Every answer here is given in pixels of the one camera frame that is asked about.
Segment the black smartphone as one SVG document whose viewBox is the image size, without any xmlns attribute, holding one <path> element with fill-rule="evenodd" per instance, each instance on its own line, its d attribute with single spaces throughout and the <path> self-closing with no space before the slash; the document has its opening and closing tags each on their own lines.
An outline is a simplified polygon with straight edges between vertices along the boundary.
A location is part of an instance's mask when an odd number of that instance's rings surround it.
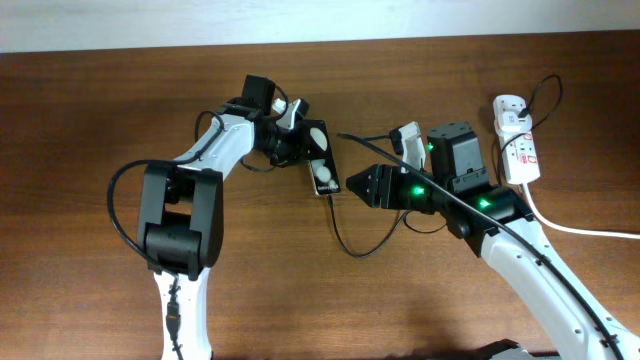
<svg viewBox="0 0 640 360">
<path fill-rule="evenodd" d="M 340 180 L 328 138 L 328 154 L 324 159 L 306 160 L 309 163 L 312 184 L 317 196 L 329 196 L 341 191 Z"/>
</svg>

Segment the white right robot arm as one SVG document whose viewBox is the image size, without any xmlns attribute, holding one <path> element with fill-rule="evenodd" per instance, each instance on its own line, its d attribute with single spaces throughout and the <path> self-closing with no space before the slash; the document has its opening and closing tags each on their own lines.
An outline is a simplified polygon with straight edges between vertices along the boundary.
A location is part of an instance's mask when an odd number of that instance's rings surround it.
<svg viewBox="0 0 640 360">
<path fill-rule="evenodd" d="M 377 206 L 439 213 L 516 292 L 564 359 L 636 359 L 639 338 L 618 322 L 561 259 L 532 209 L 491 184 L 476 134 L 450 123 L 423 134 L 417 123 L 390 133 L 393 174 Z"/>
</svg>

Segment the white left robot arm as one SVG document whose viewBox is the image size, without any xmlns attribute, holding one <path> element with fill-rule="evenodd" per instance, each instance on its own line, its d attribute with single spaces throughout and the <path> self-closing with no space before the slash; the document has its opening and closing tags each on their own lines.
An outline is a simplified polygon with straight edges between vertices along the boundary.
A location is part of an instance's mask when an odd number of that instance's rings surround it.
<svg viewBox="0 0 640 360">
<path fill-rule="evenodd" d="M 137 243 L 160 293 L 165 359 L 213 356 L 207 283 L 223 242 L 224 181 L 244 156 L 258 150 L 276 168 L 306 163 L 317 195 L 341 190 L 325 122 L 307 118 L 303 99 L 275 98 L 278 89 L 247 76 L 187 152 L 145 169 Z"/>
</svg>

